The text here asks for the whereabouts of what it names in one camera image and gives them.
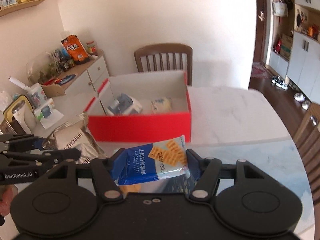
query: screw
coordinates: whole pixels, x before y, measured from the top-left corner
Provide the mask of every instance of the screw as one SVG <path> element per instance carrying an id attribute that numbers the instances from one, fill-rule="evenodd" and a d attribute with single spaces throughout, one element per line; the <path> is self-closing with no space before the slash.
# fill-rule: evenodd
<path id="1" fill-rule="evenodd" d="M 106 198 L 118 198 L 121 196 L 121 194 L 119 191 L 116 191 L 116 190 L 108 190 L 104 193 L 104 196 Z"/>
<path id="2" fill-rule="evenodd" d="M 152 202 L 153 203 L 159 203 L 159 202 L 161 202 L 161 199 L 160 198 L 154 198 L 154 199 L 152 199 Z"/>
<path id="3" fill-rule="evenodd" d="M 209 195 L 209 193 L 206 192 L 205 190 L 198 189 L 198 190 L 193 191 L 192 195 L 196 198 L 205 198 Z"/>
<path id="4" fill-rule="evenodd" d="M 151 205 L 151 204 L 152 204 L 152 201 L 151 201 L 151 200 L 148 200 L 148 199 L 145 199 L 145 200 L 143 201 L 143 204 Z"/>

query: wooden chair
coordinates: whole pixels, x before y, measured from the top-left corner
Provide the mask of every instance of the wooden chair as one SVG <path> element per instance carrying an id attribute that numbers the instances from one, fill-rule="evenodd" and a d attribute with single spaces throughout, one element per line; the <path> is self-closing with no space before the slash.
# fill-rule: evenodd
<path id="1" fill-rule="evenodd" d="M 320 239 L 320 132 L 318 124 L 311 124 L 312 115 L 320 121 L 320 105 L 311 103 L 293 141 L 307 172 L 315 208 L 315 239 Z"/>
<path id="2" fill-rule="evenodd" d="M 172 53 L 173 65 L 170 65 L 169 54 Z M 157 66 L 156 55 L 159 54 L 160 58 L 160 69 Z M 179 69 L 183 70 L 183 59 L 182 54 L 187 55 L 187 76 L 188 76 L 188 85 L 191 86 L 192 83 L 192 48 L 179 43 L 162 43 L 162 44 L 153 44 L 145 46 L 143 48 L 137 49 L 134 52 L 134 58 L 136 59 L 136 64 L 139 72 L 143 72 L 142 66 L 142 57 L 146 57 L 147 61 L 147 70 L 151 71 L 150 68 L 150 59 L 149 56 L 152 56 L 153 59 L 153 70 L 165 70 L 164 69 L 164 60 L 162 54 L 166 54 L 166 70 L 176 70 L 177 69 L 177 60 L 176 54 L 179 54 Z"/>

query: rug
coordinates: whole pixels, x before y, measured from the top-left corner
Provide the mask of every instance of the rug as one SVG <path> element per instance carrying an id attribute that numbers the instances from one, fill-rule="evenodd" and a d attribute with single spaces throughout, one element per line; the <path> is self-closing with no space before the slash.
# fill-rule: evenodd
<path id="1" fill-rule="evenodd" d="M 270 78 L 271 73 L 259 62 L 252 64 L 251 77 L 253 78 Z"/>

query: marble tabletop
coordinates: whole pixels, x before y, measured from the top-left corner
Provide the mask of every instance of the marble tabletop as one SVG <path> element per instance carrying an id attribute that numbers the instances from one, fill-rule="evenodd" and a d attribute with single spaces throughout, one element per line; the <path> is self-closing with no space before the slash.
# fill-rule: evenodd
<path id="1" fill-rule="evenodd" d="M 287 129 L 264 96 L 255 90 L 228 87 L 189 87 L 188 92 L 192 108 L 192 137 L 187 146 L 202 157 L 213 156 L 224 163 L 247 159 L 291 189 L 303 203 L 303 213 L 295 233 L 304 240 L 313 240 L 313 202 L 303 163 Z M 48 130 L 38 124 L 32 132 L 36 136 L 47 137 L 54 128 L 80 114 L 94 96 L 92 93 L 54 98 L 56 108 L 64 114 L 63 119 Z M 109 156 L 116 148 L 141 145 L 98 144 Z M 162 191 L 168 183 L 148 183 L 144 190 Z M 79 184 L 93 191 L 90 181 L 79 180 Z M 230 181 L 225 180 L 220 183 L 219 190 L 229 185 Z M 16 228 L 10 216 L 7 216 L 5 225 L 0 227 L 0 237 L 10 240 L 15 234 Z"/>

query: cracker image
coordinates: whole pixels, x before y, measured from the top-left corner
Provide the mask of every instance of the cracker image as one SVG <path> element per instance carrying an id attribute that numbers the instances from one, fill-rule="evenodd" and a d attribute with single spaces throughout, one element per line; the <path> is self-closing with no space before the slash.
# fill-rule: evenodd
<path id="1" fill-rule="evenodd" d="M 165 164 L 169 164 L 171 166 L 176 166 L 177 162 L 181 162 L 181 155 L 157 146 L 153 146 L 148 157 L 154 160 L 163 161 Z"/>
<path id="2" fill-rule="evenodd" d="M 181 149 L 181 147 L 179 146 L 179 144 L 177 144 L 177 142 L 176 141 L 174 141 L 174 140 L 170 140 L 169 142 L 167 142 L 166 143 L 166 147 L 170 150 L 170 151 L 172 151 L 172 152 L 174 152 L 174 153 L 176 153 L 176 154 L 184 154 L 184 151 Z"/>
<path id="3" fill-rule="evenodd" d="M 169 164 L 171 166 L 176 166 L 177 162 L 180 160 L 180 157 L 178 154 L 176 154 L 172 151 L 163 150 L 162 151 L 162 159 L 163 159 L 164 163 Z"/>
<path id="4" fill-rule="evenodd" d="M 157 146 L 153 146 L 153 148 L 151 149 L 151 152 L 149 153 L 148 157 L 154 160 L 158 159 L 158 153 L 162 152 L 163 149 L 161 149 L 160 147 Z"/>
<path id="5" fill-rule="evenodd" d="M 179 156 L 179 162 L 181 162 L 181 164 L 186 165 L 188 163 L 186 153 L 176 141 L 170 140 L 166 143 L 166 147 Z"/>

